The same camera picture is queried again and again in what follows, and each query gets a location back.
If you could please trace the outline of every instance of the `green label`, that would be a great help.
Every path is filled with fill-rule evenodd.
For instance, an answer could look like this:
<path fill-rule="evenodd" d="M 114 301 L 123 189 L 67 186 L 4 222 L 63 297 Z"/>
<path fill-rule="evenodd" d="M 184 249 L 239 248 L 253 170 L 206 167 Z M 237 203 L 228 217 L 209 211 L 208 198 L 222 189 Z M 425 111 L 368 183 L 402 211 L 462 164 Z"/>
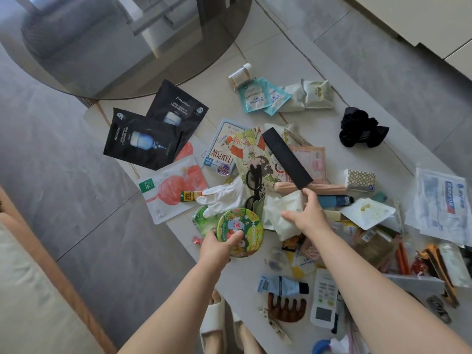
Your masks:
<path fill-rule="evenodd" d="M 154 189 L 156 186 L 154 185 L 154 182 L 152 179 L 147 179 L 146 181 L 143 181 L 142 183 L 139 183 L 139 188 L 142 193 L 145 193 L 146 191 Z"/>

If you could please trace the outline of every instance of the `white table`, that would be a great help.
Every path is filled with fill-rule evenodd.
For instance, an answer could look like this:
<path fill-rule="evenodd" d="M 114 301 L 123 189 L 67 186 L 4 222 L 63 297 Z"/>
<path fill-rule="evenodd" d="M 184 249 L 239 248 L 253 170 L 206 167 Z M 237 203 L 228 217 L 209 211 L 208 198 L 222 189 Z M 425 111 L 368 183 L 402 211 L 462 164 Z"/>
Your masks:
<path fill-rule="evenodd" d="M 263 3 L 261 5 L 269 15 L 273 15 L 266 5 Z M 304 35 L 296 29 L 286 29 L 283 24 L 273 22 L 257 2 L 253 2 L 251 13 L 236 44 L 242 54 L 233 45 L 209 69 L 181 85 L 182 89 L 209 107 L 206 117 L 195 132 L 207 144 L 213 139 L 222 118 L 234 119 L 240 124 L 251 127 L 263 127 L 264 123 L 285 123 L 280 115 L 271 118 L 261 111 L 250 114 L 242 111 L 239 97 L 229 87 L 227 76 L 249 62 L 253 65 L 256 76 L 263 76 L 275 84 L 293 84 L 302 77 L 308 80 L 322 80 L 326 77 L 341 94 L 342 98 L 338 94 L 335 95 L 335 109 L 283 114 L 288 122 L 299 125 L 302 136 L 313 145 L 326 147 L 327 175 L 333 184 L 343 182 L 342 172 L 346 168 L 373 171 L 377 175 L 378 190 L 407 206 L 408 189 L 413 185 L 412 174 L 415 172 L 416 164 L 452 173 Z M 85 113 L 84 118 L 94 133 L 105 142 L 108 125 L 104 117 L 111 120 L 114 106 L 144 115 L 152 99 L 153 96 L 126 101 L 101 101 L 104 114 L 97 106 L 93 106 Z M 372 149 L 362 144 L 354 148 L 345 148 L 339 142 L 338 135 L 340 120 L 348 105 L 366 110 L 371 117 L 379 121 L 380 125 L 389 126 L 390 132 L 386 141 Z M 125 162 L 120 164 L 130 177 L 136 180 L 135 172 L 129 164 Z M 139 167 L 137 170 L 141 177 L 150 172 Z M 210 187 L 223 183 L 224 178 L 213 170 L 204 167 L 203 171 Z M 186 250 L 197 260 L 199 249 L 191 243 L 192 236 L 198 234 L 191 221 L 194 212 L 195 208 L 167 221 L 167 224 Z M 310 323 L 311 295 L 307 298 L 307 314 L 304 318 L 297 323 L 282 325 L 293 342 L 292 346 L 284 345 L 258 313 L 259 307 L 267 306 L 267 294 L 257 293 L 256 287 L 261 275 L 270 274 L 263 260 L 273 247 L 280 247 L 277 236 L 273 232 L 265 232 L 263 244 L 256 254 L 244 259 L 233 259 L 226 266 L 217 284 L 217 290 L 226 298 L 268 353 L 310 353 L 317 340 L 332 337 L 329 330 L 315 327 Z M 312 291 L 314 274 L 306 276 L 303 281 L 309 283 Z M 472 297 L 460 300 L 462 314 L 451 308 L 448 308 L 448 311 L 454 320 L 452 327 L 459 332 L 463 329 L 464 337 L 467 337 L 466 328 L 470 323 L 467 324 L 466 321 L 470 322 L 472 317 L 472 306 L 469 305 L 472 303 Z"/>

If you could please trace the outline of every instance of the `light blue cream tube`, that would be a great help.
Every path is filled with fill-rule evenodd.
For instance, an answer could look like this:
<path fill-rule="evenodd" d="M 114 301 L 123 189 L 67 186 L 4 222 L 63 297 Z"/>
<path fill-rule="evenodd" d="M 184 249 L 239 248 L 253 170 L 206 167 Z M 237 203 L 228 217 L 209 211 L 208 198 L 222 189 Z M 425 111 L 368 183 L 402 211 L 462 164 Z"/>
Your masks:
<path fill-rule="evenodd" d="M 275 295 L 307 295 L 309 293 L 308 283 L 298 282 L 282 276 L 261 277 L 257 291 L 267 291 Z"/>

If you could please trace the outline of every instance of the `white glove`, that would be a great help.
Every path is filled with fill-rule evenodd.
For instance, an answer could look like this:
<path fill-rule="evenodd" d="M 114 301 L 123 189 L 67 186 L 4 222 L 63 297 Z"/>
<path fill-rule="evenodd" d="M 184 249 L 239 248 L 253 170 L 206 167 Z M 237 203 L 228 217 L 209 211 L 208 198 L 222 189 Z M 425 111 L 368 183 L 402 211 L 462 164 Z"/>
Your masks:
<path fill-rule="evenodd" d="M 246 200 L 251 196 L 251 192 L 243 184 L 241 177 L 237 177 L 232 184 L 218 185 L 203 190 L 202 195 L 205 196 L 197 197 L 197 202 L 201 205 L 208 205 L 208 208 L 204 211 L 204 218 L 207 219 L 233 208 L 244 207 Z"/>

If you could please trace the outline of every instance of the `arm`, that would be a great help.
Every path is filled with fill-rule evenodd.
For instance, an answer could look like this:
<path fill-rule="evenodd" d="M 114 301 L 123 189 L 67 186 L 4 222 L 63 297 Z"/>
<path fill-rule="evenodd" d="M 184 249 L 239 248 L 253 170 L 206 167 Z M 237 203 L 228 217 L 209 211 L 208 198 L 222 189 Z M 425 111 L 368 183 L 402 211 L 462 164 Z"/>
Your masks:
<path fill-rule="evenodd" d="M 238 231 L 220 243 L 209 232 L 202 243 L 200 259 L 174 293 L 137 330 L 119 354 L 192 353 L 211 293 L 234 245 L 241 241 Z"/>
<path fill-rule="evenodd" d="M 304 212 L 281 215 L 295 222 L 320 251 L 372 353 L 472 353 L 456 333 L 338 237 L 316 194 L 303 192 L 308 196 Z"/>

